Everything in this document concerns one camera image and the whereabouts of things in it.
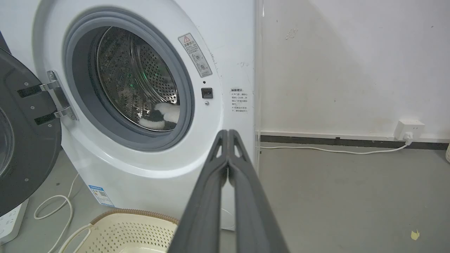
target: door hinge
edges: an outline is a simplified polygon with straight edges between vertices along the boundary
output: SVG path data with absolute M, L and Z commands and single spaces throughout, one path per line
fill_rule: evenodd
M 54 96 L 51 97 L 56 105 L 56 108 L 58 108 L 59 110 L 54 113 L 55 117 L 61 118 L 67 115 L 70 119 L 77 120 L 78 118 L 72 107 L 70 106 L 68 99 L 66 98 L 63 87 L 59 83 L 56 72 L 53 70 L 47 71 L 47 76 L 49 77 L 50 82 L 47 84 L 41 84 L 39 85 L 39 87 L 41 91 L 52 90 L 54 92 Z

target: power strip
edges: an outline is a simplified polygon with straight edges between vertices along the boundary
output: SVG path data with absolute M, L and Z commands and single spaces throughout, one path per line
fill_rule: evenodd
M 0 245 L 11 241 L 19 234 L 20 225 L 22 224 L 27 205 L 28 199 L 0 217 Z

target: beige plastic basket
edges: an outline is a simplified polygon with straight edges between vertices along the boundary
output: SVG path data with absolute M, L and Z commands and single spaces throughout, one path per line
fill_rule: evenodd
M 79 233 L 88 234 L 77 253 L 167 252 L 178 220 L 167 215 L 133 209 L 105 212 L 73 233 L 59 250 L 63 253 Z

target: concrete floor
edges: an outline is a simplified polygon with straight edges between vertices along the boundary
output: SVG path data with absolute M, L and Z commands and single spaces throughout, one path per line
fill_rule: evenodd
M 260 180 L 292 253 L 450 252 L 450 164 L 444 155 L 414 149 L 372 155 L 263 150 Z M 75 175 L 61 152 L 50 176 L 31 196 L 19 236 L 0 246 L 0 252 L 47 252 L 53 246 L 67 222 L 68 206 L 39 221 L 33 212 L 48 197 L 67 194 Z M 81 180 L 74 193 L 74 218 L 63 240 L 110 209 L 97 204 Z M 41 214 L 60 203 L 55 200 Z M 410 234 L 416 229 L 420 237 L 413 241 Z M 220 239 L 222 253 L 235 252 L 234 233 L 223 231 Z

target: washing machine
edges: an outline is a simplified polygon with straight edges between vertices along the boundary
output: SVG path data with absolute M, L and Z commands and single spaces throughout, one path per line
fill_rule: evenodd
M 0 32 L 0 215 L 60 146 L 99 204 L 176 218 L 219 130 L 255 157 L 252 0 L 8 1 Z

